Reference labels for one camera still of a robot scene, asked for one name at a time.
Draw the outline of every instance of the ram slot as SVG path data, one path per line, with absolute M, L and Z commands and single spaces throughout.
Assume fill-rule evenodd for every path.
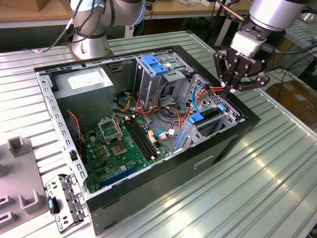
M 126 121 L 124 124 L 146 160 L 151 160 L 153 156 L 156 157 L 155 149 L 144 135 L 140 126 L 135 121 Z

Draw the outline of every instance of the green circuit board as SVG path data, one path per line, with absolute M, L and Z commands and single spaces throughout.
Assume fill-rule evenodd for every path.
M 145 119 L 139 116 L 135 120 L 149 140 L 148 130 L 150 128 Z M 168 156 L 166 148 L 157 142 L 153 147 L 159 151 L 158 156 L 153 160 L 146 160 L 125 127 L 124 121 L 119 121 L 118 124 L 123 134 L 120 140 L 114 139 L 106 143 L 98 126 L 83 134 L 87 153 L 85 168 L 88 178 L 86 184 L 90 193 L 100 190 L 108 183 L 115 182 L 118 180 L 117 177 L 122 179 Z M 116 133 L 113 123 L 102 125 L 102 130 L 105 136 Z

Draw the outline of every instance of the cardboard box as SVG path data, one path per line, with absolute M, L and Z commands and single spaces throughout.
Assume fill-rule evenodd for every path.
M 273 84 L 266 92 L 277 98 L 280 83 Z M 317 128 L 317 97 L 296 80 L 283 82 L 278 102 L 311 129 Z
M 40 11 L 50 0 L 0 0 L 0 5 L 29 11 Z

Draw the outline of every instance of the blue drive bay latch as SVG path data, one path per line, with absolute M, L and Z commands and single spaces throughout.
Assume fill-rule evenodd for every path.
M 154 75 L 169 72 L 169 68 L 165 68 L 154 56 L 142 56 L 141 60 Z

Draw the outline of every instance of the wooden shelf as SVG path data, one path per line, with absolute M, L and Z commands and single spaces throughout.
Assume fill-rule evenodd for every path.
M 250 4 L 241 0 L 234 5 L 238 12 L 248 12 Z M 186 6 L 178 0 L 157 1 L 153 5 L 153 15 L 212 13 L 212 7 L 197 3 Z M 26 11 L 13 7 L 0 6 L 0 22 L 41 21 L 70 19 L 72 10 L 67 0 L 50 0 L 40 12 Z

